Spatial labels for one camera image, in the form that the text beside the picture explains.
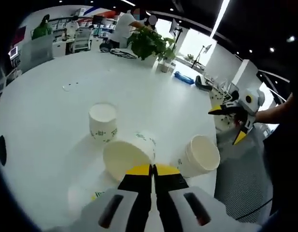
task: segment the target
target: person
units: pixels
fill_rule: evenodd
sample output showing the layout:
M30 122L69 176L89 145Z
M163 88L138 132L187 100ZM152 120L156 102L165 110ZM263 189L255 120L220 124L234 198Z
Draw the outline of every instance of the person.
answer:
M75 37L76 31L79 29L79 24L77 23L78 19L79 17L75 15L72 17L71 22L66 24L64 33L71 39Z
M255 115L255 122L279 124L263 141L273 198L272 217L262 231L278 231L280 225L298 223L298 78L290 82L290 88L286 102Z
M35 28L35 30L33 31L32 40L35 40L45 35L50 35L52 33L52 29L48 25L49 18L50 18L50 15L48 14L43 17L40 25L37 28Z
M135 9L133 11L128 11L126 14L122 15L115 26L114 33L110 36L108 43L112 45L113 48L124 48L127 46L127 40L130 37L130 32L132 27L142 28L145 27L144 23L140 22L141 10Z

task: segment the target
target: white shirt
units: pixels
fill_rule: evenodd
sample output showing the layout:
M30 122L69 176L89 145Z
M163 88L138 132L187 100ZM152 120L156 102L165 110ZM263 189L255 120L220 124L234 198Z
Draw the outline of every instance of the white shirt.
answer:
M127 40L127 38L130 37L130 24L135 21L136 19L131 14L122 15L117 22L115 31L113 34L111 34L110 39L118 43Z
M79 29L79 24L77 22L69 22L66 24L66 29L67 29L67 34L71 37L74 38L76 30Z

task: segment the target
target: desk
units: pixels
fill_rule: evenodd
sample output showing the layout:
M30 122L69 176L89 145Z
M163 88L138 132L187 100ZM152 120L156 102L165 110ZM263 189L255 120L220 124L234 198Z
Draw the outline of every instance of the desk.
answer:
M185 65L176 71L197 73ZM95 191L118 185L89 136L88 111L99 101L117 106L118 137L137 130L154 135L156 162L169 163L196 134L216 143L209 93L135 60L88 51L27 71L0 98L0 136L8 152L0 169L43 230L71 223ZM212 196L215 181L216 172L188 180Z

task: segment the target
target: black hole on table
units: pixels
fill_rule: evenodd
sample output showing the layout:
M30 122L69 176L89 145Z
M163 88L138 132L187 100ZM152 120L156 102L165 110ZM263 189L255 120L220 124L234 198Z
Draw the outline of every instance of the black hole on table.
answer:
M0 162L5 166L7 160L6 143L4 136L0 137Z

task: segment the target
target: green leaves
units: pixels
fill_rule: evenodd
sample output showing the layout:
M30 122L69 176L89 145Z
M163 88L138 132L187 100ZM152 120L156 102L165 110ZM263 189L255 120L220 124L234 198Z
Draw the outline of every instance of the green leaves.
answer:
M131 43L131 50L142 60L150 55L158 56L159 60L174 59L174 49L170 47L174 44L171 38L162 38L161 35L151 32L146 27L136 30L128 39L128 45Z

